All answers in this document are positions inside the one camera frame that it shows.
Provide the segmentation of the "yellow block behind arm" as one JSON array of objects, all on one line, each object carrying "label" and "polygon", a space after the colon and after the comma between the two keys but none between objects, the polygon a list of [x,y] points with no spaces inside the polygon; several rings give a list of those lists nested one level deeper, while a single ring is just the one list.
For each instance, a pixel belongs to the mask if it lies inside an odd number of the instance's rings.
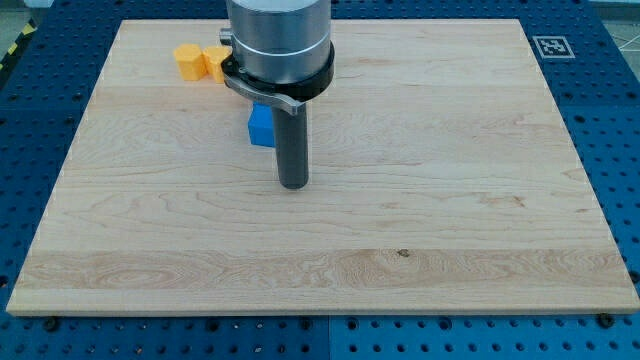
[{"label": "yellow block behind arm", "polygon": [[232,54],[231,48],[228,46],[208,46],[204,48],[202,53],[209,75],[216,83],[223,83],[222,63]]}]

